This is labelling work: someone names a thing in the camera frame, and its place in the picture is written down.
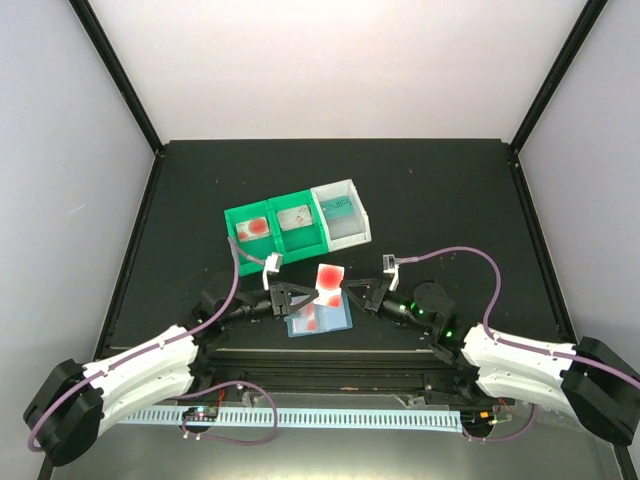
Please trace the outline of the blue card holder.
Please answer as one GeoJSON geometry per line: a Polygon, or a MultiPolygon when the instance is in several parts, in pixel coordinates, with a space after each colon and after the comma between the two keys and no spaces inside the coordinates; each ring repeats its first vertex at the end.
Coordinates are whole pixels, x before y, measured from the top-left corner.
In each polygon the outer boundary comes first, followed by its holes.
{"type": "Polygon", "coordinates": [[[351,312],[345,307],[344,303],[338,308],[315,305],[315,313],[318,320],[318,330],[314,333],[295,334],[292,331],[292,320],[284,319],[288,336],[290,338],[303,337],[348,330],[353,327],[351,312]]]}

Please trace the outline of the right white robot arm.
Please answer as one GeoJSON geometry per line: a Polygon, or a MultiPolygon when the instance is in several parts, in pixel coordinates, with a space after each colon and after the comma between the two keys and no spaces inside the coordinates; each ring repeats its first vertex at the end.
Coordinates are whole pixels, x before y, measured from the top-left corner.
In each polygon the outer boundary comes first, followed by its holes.
{"type": "Polygon", "coordinates": [[[570,415],[587,431],[611,444],[630,445],[639,425],[639,374],[604,342],[532,340],[482,324],[458,323],[455,303],[433,281],[410,297],[383,279],[345,280],[343,290],[362,311],[408,326],[425,336],[442,362],[467,369],[454,379],[457,396],[476,403],[483,397],[533,403],[570,415]]]}

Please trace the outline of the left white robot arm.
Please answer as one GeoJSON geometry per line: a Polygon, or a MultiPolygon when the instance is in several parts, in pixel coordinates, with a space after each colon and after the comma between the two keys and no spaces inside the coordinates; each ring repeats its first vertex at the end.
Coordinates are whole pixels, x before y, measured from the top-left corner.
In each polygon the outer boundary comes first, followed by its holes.
{"type": "Polygon", "coordinates": [[[182,323],[110,358],[56,365],[23,414],[30,429],[28,449],[64,466],[140,409],[170,398],[207,397],[215,376],[207,369],[205,352],[224,323],[283,318],[317,297],[314,288],[282,281],[241,292],[237,279],[224,296],[221,278],[214,276],[182,323]]]}

